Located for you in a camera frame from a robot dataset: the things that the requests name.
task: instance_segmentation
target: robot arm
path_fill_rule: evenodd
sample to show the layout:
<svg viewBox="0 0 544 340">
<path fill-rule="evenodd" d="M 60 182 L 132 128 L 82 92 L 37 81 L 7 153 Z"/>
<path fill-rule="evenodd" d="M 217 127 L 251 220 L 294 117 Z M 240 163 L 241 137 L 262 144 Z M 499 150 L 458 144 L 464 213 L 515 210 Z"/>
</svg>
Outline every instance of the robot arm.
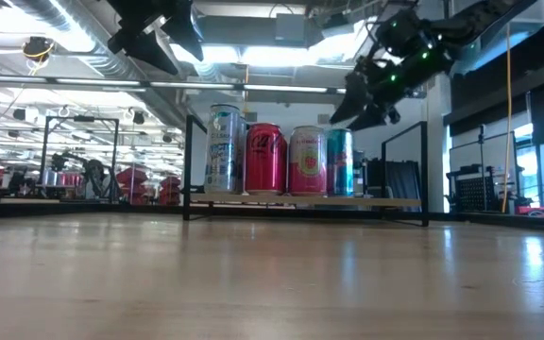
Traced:
<svg viewBox="0 0 544 340">
<path fill-rule="evenodd" d="M 419 19 L 412 9 L 401 10 L 375 32 L 376 42 L 367 57 L 360 57 L 346 76 L 346 96 L 331 118 L 339 123 L 358 116 L 352 130 L 400 121 L 394 108 L 431 77 L 470 71 L 467 65 L 480 57 L 480 39 L 495 37 L 514 17 L 536 0 L 485 0 L 439 21 Z M 377 47 L 401 58 L 374 59 Z"/>
</svg>

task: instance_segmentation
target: glass panel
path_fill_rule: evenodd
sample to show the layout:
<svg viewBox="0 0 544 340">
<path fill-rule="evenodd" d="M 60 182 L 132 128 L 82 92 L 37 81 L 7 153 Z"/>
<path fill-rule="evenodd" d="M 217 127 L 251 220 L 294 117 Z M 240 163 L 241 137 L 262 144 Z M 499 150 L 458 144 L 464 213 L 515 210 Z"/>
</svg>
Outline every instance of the glass panel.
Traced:
<svg viewBox="0 0 544 340">
<path fill-rule="evenodd" d="M 540 192 L 538 191 L 538 166 L 536 162 L 536 149 L 534 146 L 525 146 L 518 149 L 518 165 L 523 167 L 520 178 L 520 194 L 531 198 L 532 208 L 540 207 Z"/>
</svg>

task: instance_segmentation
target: wooden shelf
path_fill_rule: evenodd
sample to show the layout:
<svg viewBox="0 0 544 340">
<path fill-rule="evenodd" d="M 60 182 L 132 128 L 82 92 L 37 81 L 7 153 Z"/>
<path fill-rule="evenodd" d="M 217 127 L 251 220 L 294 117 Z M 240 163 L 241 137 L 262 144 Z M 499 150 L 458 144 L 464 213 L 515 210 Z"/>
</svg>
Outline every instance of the wooden shelf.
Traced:
<svg viewBox="0 0 544 340">
<path fill-rule="evenodd" d="M 229 195 L 229 194 L 191 194 L 191 200 L 202 202 L 244 202 L 279 204 L 326 204 L 367 207 L 420 207 L 421 201 L 407 198 L 360 198 L 360 197 L 320 197 L 320 196 L 274 196 L 274 195 Z"/>
</svg>

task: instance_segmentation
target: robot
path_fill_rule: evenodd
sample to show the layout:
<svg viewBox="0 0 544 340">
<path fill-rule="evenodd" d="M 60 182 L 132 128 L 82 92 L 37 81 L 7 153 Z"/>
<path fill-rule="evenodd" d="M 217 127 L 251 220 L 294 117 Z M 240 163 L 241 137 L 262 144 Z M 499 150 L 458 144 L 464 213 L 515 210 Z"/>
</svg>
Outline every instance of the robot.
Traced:
<svg viewBox="0 0 544 340">
<path fill-rule="evenodd" d="M 354 131 L 400 121 L 395 105 L 439 73 L 465 74 L 500 30 L 535 0 L 485 0 L 444 20 L 417 17 L 412 9 L 398 12 L 375 32 L 373 47 L 346 76 L 346 96 L 331 118 L 339 123 L 356 117 Z M 400 64 L 375 59 L 383 48 Z"/>
<path fill-rule="evenodd" d="M 52 157 L 52 169 L 54 171 L 62 171 L 69 159 L 77 160 L 83 165 L 85 172 L 82 174 L 82 185 L 84 186 L 85 199 L 112 197 L 114 200 L 119 198 L 121 188 L 114 172 L 109 166 L 102 164 L 99 160 L 86 160 L 65 151 L 61 155 L 54 154 Z M 106 175 L 104 173 L 105 169 L 108 169 L 111 175 Z"/>
<path fill-rule="evenodd" d="M 346 76 L 346 95 L 330 123 L 356 117 L 348 126 L 354 131 L 385 125 L 386 117 L 396 124 L 400 121 L 396 103 L 439 73 L 452 76 L 472 70 L 487 42 L 535 1 L 483 0 L 437 21 L 420 19 L 412 8 L 399 11 L 379 25 L 374 37 L 369 34 L 373 46 Z M 129 56 L 175 75 L 178 70 L 157 45 L 154 32 L 145 33 L 162 17 L 161 29 L 203 60 L 202 36 L 195 25 L 192 0 L 108 2 L 122 18 L 121 29 L 109 40 L 113 53 L 124 49 Z M 402 62 L 376 59 L 380 49 Z"/>
</svg>

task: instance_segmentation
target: table surface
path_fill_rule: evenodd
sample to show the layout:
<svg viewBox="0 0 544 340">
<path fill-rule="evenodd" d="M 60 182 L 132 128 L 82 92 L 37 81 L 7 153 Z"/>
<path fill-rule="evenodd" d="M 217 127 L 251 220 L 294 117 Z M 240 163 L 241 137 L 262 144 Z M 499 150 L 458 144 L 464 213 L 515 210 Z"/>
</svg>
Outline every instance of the table surface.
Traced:
<svg viewBox="0 0 544 340">
<path fill-rule="evenodd" d="M 544 232 L 0 219 L 1 339 L 544 339 Z"/>
</svg>

